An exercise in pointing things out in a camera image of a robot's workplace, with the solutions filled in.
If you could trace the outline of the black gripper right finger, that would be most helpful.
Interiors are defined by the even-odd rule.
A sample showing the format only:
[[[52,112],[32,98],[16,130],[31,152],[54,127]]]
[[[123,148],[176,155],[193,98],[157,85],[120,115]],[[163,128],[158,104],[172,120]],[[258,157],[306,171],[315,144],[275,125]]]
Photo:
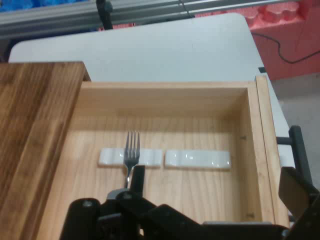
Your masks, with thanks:
[[[320,192],[293,167],[282,167],[278,195],[295,223],[287,231],[286,240],[318,240],[320,238]]]

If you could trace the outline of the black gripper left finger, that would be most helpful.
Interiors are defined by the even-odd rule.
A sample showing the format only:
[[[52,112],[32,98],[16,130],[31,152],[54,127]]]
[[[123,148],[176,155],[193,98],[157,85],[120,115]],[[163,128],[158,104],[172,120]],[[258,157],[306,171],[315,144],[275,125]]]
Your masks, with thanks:
[[[203,227],[179,211],[143,198],[145,166],[133,170],[131,185],[100,203],[95,198],[73,201],[61,240],[196,240]]]

